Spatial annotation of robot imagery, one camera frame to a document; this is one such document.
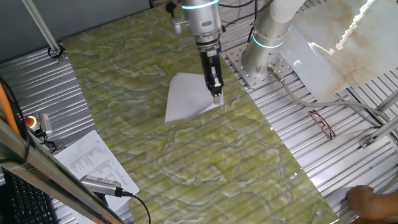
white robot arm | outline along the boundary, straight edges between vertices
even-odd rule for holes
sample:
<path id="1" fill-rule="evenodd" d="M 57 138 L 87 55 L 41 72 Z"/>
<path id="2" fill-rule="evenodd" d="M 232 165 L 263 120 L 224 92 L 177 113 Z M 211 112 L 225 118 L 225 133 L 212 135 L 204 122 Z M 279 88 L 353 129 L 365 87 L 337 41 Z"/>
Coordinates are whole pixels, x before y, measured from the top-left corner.
<path id="1" fill-rule="evenodd" d="M 304 1 L 274 0 L 270 7 L 259 13 L 250 37 L 252 41 L 242 54 L 245 71 L 268 74 L 269 65 L 278 65 L 279 47 L 284 42 L 292 18 Z M 182 9 L 185 21 L 174 17 L 172 13 L 175 31 L 181 32 L 181 24 L 186 24 L 194 35 L 206 85 L 215 103 L 218 103 L 224 85 L 218 56 L 221 29 L 218 0 L 182 0 Z"/>

black keyboard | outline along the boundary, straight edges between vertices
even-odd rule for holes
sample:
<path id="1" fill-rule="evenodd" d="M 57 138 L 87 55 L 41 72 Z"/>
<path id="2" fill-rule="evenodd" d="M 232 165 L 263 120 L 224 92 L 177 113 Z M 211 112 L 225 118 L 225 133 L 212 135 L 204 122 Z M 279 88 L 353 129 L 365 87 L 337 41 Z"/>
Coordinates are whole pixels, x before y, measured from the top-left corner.
<path id="1" fill-rule="evenodd" d="M 2 170 L 6 180 L 9 208 L 15 224 L 53 224 L 54 210 L 49 196 L 11 172 Z"/>

human hand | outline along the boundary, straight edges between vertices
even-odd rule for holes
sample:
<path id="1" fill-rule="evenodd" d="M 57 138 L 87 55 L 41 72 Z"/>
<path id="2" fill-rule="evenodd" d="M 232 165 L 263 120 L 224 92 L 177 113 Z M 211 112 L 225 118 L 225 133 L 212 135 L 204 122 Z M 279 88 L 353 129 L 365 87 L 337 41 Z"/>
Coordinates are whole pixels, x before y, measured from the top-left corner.
<path id="1" fill-rule="evenodd" d="M 353 211 L 361 218 L 373 219 L 375 212 L 375 201 L 377 197 L 374 189 L 365 185 L 351 188 L 348 194 L 348 203 Z"/>

red eyeglasses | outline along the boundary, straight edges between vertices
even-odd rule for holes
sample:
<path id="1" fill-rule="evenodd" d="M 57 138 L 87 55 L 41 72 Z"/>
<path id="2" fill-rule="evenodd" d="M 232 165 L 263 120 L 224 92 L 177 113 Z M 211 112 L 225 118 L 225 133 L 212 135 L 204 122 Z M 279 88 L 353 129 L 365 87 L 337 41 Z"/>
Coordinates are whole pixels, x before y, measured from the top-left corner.
<path id="1" fill-rule="evenodd" d="M 330 138 L 330 140 L 333 137 L 336 137 L 336 134 L 332 130 L 330 125 L 326 122 L 324 118 L 322 118 L 322 116 L 316 110 L 309 111 L 309 113 L 311 114 L 311 117 L 315 122 L 323 124 L 322 131 Z"/>

table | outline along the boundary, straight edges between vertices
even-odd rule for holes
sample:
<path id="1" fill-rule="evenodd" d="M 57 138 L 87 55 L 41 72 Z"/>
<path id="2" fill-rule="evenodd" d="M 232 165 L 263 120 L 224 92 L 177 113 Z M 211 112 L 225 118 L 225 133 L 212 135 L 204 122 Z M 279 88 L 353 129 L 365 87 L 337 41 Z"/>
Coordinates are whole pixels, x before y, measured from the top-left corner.
<path id="1" fill-rule="evenodd" d="M 154 223 L 333 223 L 338 218 L 222 62 L 225 105 L 165 123 L 177 72 L 201 73 L 164 8 L 63 41 L 105 143 Z M 136 223 L 145 210 L 129 202 Z"/>

